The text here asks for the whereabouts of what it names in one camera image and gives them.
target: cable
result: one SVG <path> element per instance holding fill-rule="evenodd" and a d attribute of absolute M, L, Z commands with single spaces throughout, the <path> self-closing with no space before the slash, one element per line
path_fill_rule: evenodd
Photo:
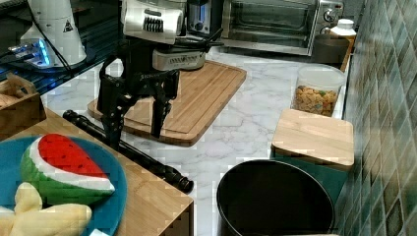
<path fill-rule="evenodd" d="M 31 59 L 33 57 L 34 57 L 33 54 L 29 54 L 29 55 L 23 56 L 23 57 L 21 57 L 21 58 L 19 58 L 17 60 L 1 62 L 0 65 L 5 65 L 5 64 L 15 63 L 15 62 L 21 62 L 21 61 L 29 60 L 29 59 Z"/>
<path fill-rule="evenodd" d="M 11 54 L 12 54 L 11 51 L 4 52 L 4 53 L 0 54 L 0 59 L 2 59 L 3 57 L 5 57 L 7 55 L 11 55 Z"/>
<path fill-rule="evenodd" d="M 33 15 L 33 12 L 31 11 L 31 7 L 30 7 L 30 4 L 29 4 L 28 1 L 27 1 L 27 5 L 30 8 L 30 17 L 31 17 L 31 20 L 33 21 L 33 24 L 37 27 L 37 29 L 42 34 L 45 41 L 49 44 L 49 46 L 55 52 L 56 56 L 61 61 L 62 65 L 64 66 L 65 70 L 67 70 L 70 73 L 71 77 L 74 77 L 73 71 L 71 70 L 71 67 L 68 64 L 67 60 L 65 60 L 65 58 L 62 56 L 62 54 L 56 49 L 56 47 L 52 44 L 52 42 L 49 40 L 49 38 L 45 35 L 43 30 L 40 28 L 40 25 L 37 23 L 34 15 Z"/>

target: wooden lid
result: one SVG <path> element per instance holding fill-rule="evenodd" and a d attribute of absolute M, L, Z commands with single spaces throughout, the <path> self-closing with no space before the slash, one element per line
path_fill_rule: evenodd
<path fill-rule="evenodd" d="M 348 170 L 354 162 L 353 126 L 347 121 L 285 109 L 273 136 L 272 151 Z"/>

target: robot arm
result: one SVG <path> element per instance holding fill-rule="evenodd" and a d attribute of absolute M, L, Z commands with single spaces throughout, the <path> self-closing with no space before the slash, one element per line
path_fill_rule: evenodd
<path fill-rule="evenodd" d="M 139 99 L 153 97 L 151 135 L 159 138 L 163 121 L 171 109 L 169 101 L 177 96 L 180 69 L 193 68 L 215 42 L 222 29 L 208 38 L 180 36 L 184 28 L 187 0 L 125 0 L 122 23 L 125 40 L 100 71 L 97 109 L 107 144 L 118 149 L 124 116 Z M 124 71 L 115 78 L 105 68 L 120 59 Z"/>

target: cereal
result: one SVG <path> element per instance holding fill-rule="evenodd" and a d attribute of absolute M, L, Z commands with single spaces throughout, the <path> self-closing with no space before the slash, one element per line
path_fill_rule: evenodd
<path fill-rule="evenodd" d="M 295 91 L 292 108 L 331 116 L 337 102 L 336 92 L 299 86 Z"/>

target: black metal rod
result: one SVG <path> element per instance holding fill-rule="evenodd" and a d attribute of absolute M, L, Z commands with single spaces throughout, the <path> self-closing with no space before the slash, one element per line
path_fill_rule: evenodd
<path fill-rule="evenodd" d="M 65 111 L 63 117 L 96 139 L 102 142 L 106 141 L 104 130 L 94 125 L 87 117 L 79 115 L 73 110 Z M 160 163 L 146 153 L 138 150 L 137 148 L 127 144 L 124 141 L 119 142 L 118 151 L 137 164 L 141 165 L 143 168 L 150 171 L 152 174 L 174 186 L 181 192 L 189 194 L 191 191 L 193 191 L 194 182 L 189 180 L 187 177 L 182 176 L 181 173 L 175 168 Z"/>

